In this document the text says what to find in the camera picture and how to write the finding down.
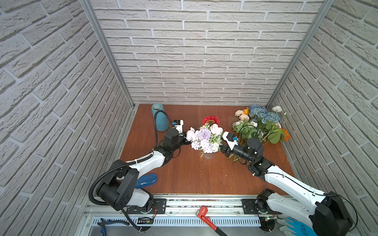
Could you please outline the clear ribbed glass vase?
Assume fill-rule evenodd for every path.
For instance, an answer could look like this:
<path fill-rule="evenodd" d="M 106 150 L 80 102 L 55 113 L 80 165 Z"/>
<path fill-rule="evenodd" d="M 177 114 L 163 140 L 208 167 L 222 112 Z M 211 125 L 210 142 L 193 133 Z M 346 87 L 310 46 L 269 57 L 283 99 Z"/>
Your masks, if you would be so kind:
<path fill-rule="evenodd" d="M 205 159 L 213 159 L 215 157 L 215 152 L 203 152 L 202 157 Z"/>

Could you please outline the pink lilac flower bouquet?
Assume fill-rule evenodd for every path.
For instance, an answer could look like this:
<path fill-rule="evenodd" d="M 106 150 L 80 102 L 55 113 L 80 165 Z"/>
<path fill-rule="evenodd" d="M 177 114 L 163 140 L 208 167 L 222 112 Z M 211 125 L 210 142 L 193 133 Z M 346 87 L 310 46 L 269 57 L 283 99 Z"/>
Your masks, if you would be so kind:
<path fill-rule="evenodd" d="M 186 140 L 191 142 L 194 150 L 201 152 L 215 152 L 221 150 L 223 129 L 218 125 L 203 125 L 198 130 L 190 128 L 186 132 Z"/>

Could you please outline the red gerbera flower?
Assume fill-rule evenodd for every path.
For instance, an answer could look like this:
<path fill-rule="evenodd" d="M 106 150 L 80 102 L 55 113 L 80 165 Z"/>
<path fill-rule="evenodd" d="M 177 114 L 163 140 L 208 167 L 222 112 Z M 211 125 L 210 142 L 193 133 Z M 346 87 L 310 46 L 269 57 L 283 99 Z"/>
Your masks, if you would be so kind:
<path fill-rule="evenodd" d="M 203 125 L 209 125 L 212 126 L 214 124 L 219 125 L 220 120 L 217 116 L 207 116 L 202 121 Z"/>

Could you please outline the pale blue rose bunch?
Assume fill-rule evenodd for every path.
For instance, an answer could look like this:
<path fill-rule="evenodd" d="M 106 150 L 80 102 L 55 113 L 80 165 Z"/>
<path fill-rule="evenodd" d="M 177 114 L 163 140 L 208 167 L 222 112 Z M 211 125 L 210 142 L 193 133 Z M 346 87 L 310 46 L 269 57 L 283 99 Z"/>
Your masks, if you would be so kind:
<path fill-rule="evenodd" d="M 249 116 L 251 118 L 263 119 L 269 112 L 263 106 L 252 105 L 249 107 Z"/>

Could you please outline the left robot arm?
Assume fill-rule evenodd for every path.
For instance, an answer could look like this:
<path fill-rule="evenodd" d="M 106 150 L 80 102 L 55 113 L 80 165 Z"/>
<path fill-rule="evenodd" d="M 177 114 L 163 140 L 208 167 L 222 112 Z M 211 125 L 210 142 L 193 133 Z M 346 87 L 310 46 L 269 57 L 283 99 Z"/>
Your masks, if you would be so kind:
<path fill-rule="evenodd" d="M 90 187 L 90 201 L 100 206 L 111 206 L 116 211 L 125 207 L 139 207 L 142 211 L 149 212 L 154 196 L 146 190 L 137 189 L 137 180 L 151 170 L 167 164 L 176 150 L 188 144 L 186 133 L 173 128 L 165 134 L 162 144 L 148 155 L 134 161 L 113 162 L 110 169 L 100 175 Z"/>

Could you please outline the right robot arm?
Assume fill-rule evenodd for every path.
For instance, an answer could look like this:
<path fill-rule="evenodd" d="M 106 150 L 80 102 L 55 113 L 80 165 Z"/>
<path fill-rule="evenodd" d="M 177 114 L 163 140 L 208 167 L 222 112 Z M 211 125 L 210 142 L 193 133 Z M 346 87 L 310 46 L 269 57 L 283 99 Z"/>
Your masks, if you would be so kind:
<path fill-rule="evenodd" d="M 226 142 L 220 146 L 223 154 L 246 160 L 255 177 L 292 197 L 289 199 L 270 189 L 264 190 L 255 201 L 255 210 L 260 214 L 271 211 L 285 214 L 312 228 L 318 236 L 345 236 L 352 229 L 354 221 L 339 194 L 325 193 L 283 171 L 263 156 L 264 147 L 256 138 L 249 139 L 243 146 L 233 133 L 225 132 L 222 139 Z"/>

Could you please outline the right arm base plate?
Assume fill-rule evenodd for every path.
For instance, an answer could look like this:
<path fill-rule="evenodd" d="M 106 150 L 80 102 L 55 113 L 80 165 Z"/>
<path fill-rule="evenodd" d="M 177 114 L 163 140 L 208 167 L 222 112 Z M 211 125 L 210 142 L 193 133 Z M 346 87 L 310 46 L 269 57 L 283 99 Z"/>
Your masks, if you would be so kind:
<path fill-rule="evenodd" d="M 277 211 L 273 211 L 269 206 L 259 199 L 242 199 L 242 208 L 245 215 L 277 215 Z"/>

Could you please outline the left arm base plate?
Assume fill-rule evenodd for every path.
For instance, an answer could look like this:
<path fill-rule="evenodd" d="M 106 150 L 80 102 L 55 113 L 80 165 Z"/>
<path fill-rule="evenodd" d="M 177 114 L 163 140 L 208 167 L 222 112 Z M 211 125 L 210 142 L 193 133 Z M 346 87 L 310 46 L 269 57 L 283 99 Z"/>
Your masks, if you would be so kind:
<path fill-rule="evenodd" d="M 145 206 L 130 206 L 127 208 L 127 214 L 165 214 L 167 199 L 154 198 L 146 203 Z"/>

